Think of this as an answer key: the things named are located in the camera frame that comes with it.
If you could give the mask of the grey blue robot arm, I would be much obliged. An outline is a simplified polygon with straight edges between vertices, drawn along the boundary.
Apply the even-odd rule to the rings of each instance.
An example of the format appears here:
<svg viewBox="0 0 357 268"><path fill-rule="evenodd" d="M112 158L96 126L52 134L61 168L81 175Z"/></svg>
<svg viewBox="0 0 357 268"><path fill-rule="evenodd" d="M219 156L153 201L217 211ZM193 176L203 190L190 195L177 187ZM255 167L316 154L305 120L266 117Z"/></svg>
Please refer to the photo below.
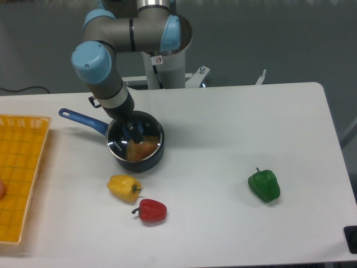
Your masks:
<svg viewBox="0 0 357 268"><path fill-rule="evenodd" d="M134 101L118 73L123 52L168 52L180 47L180 20L172 1L99 1L83 25L83 42L71 56L78 77L93 94L94 107L122 119L135 143L142 142L132 117Z"/></svg>

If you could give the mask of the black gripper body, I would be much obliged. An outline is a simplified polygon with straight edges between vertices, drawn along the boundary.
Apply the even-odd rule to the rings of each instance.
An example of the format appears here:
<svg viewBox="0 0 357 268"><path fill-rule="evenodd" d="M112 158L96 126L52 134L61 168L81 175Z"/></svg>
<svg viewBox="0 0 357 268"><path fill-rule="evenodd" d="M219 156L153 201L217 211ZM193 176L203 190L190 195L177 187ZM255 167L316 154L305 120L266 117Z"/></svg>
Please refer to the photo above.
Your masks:
<svg viewBox="0 0 357 268"><path fill-rule="evenodd" d="M110 99L88 98L94 108L102 107L112 119L127 119L134 110L134 100L129 93L118 93Z"/></svg>

